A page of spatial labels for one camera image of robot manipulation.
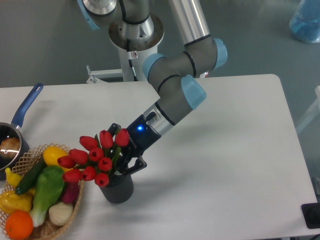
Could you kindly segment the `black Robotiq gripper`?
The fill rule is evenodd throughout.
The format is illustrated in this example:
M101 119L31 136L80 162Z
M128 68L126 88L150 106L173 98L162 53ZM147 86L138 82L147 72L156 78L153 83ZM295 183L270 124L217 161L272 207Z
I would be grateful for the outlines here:
M115 137L121 129L119 124L112 123L107 131L112 137ZM142 155L146 149L161 138L161 135L149 126L143 114L134 120L126 130L129 134L130 149L117 160L117 171L124 176L129 176L147 167ZM135 159L135 162L129 167L132 159Z

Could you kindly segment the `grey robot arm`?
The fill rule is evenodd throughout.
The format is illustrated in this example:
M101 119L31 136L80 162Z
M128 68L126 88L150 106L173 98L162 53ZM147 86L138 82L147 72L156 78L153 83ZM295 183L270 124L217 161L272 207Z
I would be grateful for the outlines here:
M145 150L206 99L196 78L223 65L228 52L221 39L211 37L197 0L169 2L184 45L173 58L158 53L164 27L147 0L80 0L78 5L91 28L108 27L123 79L147 81L159 95L126 131L118 133L117 124L110 127L126 143L121 153L112 154L113 172L129 175L146 166Z

